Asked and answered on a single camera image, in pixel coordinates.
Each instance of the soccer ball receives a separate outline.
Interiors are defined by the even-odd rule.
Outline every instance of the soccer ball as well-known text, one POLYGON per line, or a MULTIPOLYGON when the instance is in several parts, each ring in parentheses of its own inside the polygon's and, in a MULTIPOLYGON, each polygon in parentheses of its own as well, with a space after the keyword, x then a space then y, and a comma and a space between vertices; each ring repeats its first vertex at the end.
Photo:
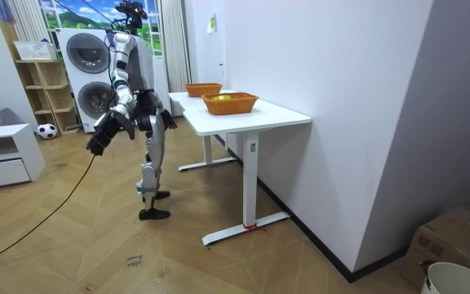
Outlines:
POLYGON ((43 139, 51 139, 57 135, 57 127, 50 123, 39 125, 38 135, 43 139))

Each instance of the stacked washer dryer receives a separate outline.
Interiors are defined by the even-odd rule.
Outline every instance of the stacked washer dryer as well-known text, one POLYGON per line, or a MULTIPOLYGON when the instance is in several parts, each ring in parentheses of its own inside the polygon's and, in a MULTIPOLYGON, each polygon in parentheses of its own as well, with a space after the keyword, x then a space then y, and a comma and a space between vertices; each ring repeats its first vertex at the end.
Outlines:
POLYGON ((57 34, 70 85, 85 132, 109 107, 112 97, 109 67, 113 55, 102 29, 60 29, 57 34))

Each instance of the wicker basket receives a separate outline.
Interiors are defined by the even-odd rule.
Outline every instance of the wicker basket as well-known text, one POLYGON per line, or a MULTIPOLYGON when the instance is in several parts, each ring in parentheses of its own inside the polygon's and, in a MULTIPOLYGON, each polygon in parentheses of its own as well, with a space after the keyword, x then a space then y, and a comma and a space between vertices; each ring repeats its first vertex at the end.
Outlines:
POLYGON ((198 83, 186 84, 186 91, 190 97, 201 97, 204 94, 219 94, 221 84, 217 83, 198 83))
POLYGON ((211 98, 219 94, 202 95, 204 103, 211 114, 246 114, 250 113, 253 105, 259 97, 248 93, 223 93, 228 95, 231 100, 212 100, 211 98))

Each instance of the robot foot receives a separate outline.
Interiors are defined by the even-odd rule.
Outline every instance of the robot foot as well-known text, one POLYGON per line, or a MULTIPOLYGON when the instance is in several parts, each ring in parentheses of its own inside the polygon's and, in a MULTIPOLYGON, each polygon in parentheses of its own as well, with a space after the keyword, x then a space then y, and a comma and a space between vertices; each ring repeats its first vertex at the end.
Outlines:
POLYGON ((150 208, 148 210, 141 209, 139 212, 139 219, 144 220, 163 220, 170 216, 169 211, 159 210, 157 208, 150 208))
MULTIPOLYGON (((166 197, 170 197, 171 193, 170 191, 159 191, 157 192, 157 195, 155 195, 155 200, 159 200, 159 199, 164 199, 166 197)), ((143 196, 143 203, 146 202, 146 198, 143 196)))

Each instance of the wooden floor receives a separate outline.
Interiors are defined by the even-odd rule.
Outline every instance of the wooden floor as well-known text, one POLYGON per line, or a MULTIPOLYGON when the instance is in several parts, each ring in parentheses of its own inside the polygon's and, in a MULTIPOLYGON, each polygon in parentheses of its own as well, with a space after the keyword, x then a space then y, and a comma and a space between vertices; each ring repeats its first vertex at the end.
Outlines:
MULTIPOLYGON (((201 238, 241 223, 237 163, 178 172, 202 160, 202 140, 187 123, 166 132, 157 202, 172 215, 139 221, 135 192, 144 136, 120 133, 93 162, 73 197, 0 256, 0 293, 417 293, 390 265, 350 285, 291 220, 203 247, 201 238)), ((39 141, 47 168, 33 183, 0 189, 0 251, 54 210, 91 160, 89 136, 39 141)), ((228 155, 213 140, 214 158, 228 155)), ((278 212, 258 191, 258 217, 278 212)))

